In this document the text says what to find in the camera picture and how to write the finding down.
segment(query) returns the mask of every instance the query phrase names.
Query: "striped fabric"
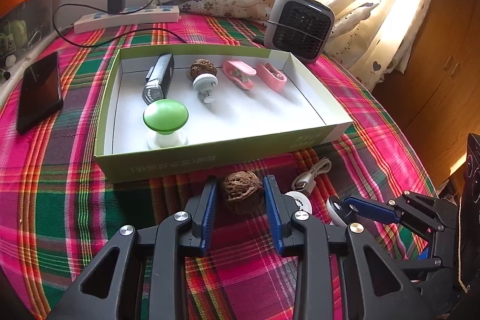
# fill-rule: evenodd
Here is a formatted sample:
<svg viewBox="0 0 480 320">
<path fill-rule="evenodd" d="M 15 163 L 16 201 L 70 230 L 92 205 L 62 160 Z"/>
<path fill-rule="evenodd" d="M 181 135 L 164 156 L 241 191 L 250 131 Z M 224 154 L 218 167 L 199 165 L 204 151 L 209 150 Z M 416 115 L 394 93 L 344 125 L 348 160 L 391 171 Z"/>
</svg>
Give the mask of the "striped fabric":
<svg viewBox="0 0 480 320">
<path fill-rule="evenodd" d="M 190 43 L 255 45 L 263 28 L 235 19 L 182 15 L 158 24 Z M 147 26 L 110 28 L 74 35 L 79 43 Z M 319 158 L 332 171 L 316 178 L 310 198 L 314 215 L 328 222 L 329 195 L 386 201 L 403 190 L 433 194 L 417 156 L 390 116 L 344 70 L 321 57 L 311 71 L 335 95 L 354 124 L 338 140 L 268 159 L 112 185 L 93 159 L 99 100 L 121 46 L 177 43 L 160 31 L 143 32 L 96 49 L 79 49 L 57 39 L 44 55 L 58 51 L 63 110 L 23 136 L 15 131 L 19 86 L 0 115 L 0 264 L 28 309 L 44 319 L 71 281 L 121 226 L 137 229 L 160 223 L 200 194 L 208 175 L 237 170 L 275 175 L 283 192 Z M 291 319 L 295 258 L 280 258 L 272 247 L 264 210 L 233 216 L 217 209 L 210 255 L 188 259 L 190 319 Z M 395 257 L 415 257 L 422 243 L 406 229 L 367 222 L 366 227 Z M 334 306 L 341 318 L 339 281 Z"/>
</svg>

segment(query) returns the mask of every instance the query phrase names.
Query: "white power strip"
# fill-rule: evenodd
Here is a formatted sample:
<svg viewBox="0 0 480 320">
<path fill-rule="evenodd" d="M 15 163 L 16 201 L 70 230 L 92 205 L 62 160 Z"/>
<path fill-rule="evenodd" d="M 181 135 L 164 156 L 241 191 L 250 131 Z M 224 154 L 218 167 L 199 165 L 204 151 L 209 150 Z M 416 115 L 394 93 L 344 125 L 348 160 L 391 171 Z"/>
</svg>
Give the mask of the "white power strip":
<svg viewBox="0 0 480 320">
<path fill-rule="evenodd" d="M 114 26 L 178 22 L 179 17 L 178 6 L 158 6 L 132 14 L 111 15 L 102 12 L 89 14 L 81 17 L 73 26 L 75 34 L 78 34 Z"/>
</svg>

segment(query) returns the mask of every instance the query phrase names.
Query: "beige curtain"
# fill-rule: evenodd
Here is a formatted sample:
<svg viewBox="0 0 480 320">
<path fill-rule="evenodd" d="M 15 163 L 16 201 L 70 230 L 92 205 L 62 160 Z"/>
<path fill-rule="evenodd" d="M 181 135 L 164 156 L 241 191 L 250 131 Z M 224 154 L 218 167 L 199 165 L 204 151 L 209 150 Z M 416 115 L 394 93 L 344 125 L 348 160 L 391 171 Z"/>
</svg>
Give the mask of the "beige curtain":
<svg viewBox="0 0 480 320">
<path fill-rule="evenodd" d="M 430 0 L 330 0 L 336 16 L 325 51 L 372 90 L 404 72 Z"/>
</svg>

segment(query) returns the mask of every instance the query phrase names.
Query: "metal rivet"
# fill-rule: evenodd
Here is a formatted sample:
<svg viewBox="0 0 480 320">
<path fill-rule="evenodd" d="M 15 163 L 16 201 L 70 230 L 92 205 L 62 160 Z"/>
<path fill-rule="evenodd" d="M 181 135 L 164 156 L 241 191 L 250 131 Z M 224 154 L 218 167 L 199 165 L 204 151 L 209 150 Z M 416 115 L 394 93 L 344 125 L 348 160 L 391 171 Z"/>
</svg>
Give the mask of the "metal rivet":
<svg viewBox="0 0 480 320">
<path fill-rule="evenodd" d="M 350 231 L 355 234 L 361 234 L 363 232 L 363 225 L 359 223 L 350 224 Z"/>
<path fill-rule="evenodd" d="M 123 226 L 120 228 L 120 235 L 123 236 L 128 236 L 131 235 L 134 231 L 134 228 L 132 226 Z"/>
<path fill-rule="evenodd" d="M 185 221 L 186 219 L 188 219 L 188 213 L 185 212 L 185 211 L 178 211 L 176 214 L 175 214 L 175 219 L 177 221 Z"/>
<path fill-rule="evenodd" d="M 307 220 L 310 215 L 306 211 L 296 211 L 295 218 L 300 221 Z"/>
</svg>

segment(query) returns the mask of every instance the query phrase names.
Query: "cabinet door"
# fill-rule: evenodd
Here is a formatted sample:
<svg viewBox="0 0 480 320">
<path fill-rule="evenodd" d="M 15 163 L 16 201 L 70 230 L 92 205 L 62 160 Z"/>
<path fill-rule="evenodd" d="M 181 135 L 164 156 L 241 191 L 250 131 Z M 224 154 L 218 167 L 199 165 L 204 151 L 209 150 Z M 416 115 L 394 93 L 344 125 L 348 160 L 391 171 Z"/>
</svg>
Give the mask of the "cabinet door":
<svg viewBox="0 0 480 320">
<path fill-rule="evenodd" d="M 393 71 L 375 86 L 374 97 L 404 130 L 456 63 L 476 0 L 431 0 L 412 47 L 405 74 Z"/>
<path fill-rule="evenodd" d="M 480 132 L 480 0 L 453 66 L 404 131 L 435 186 L 464 161 L 470 132 Z"/>
</svg>

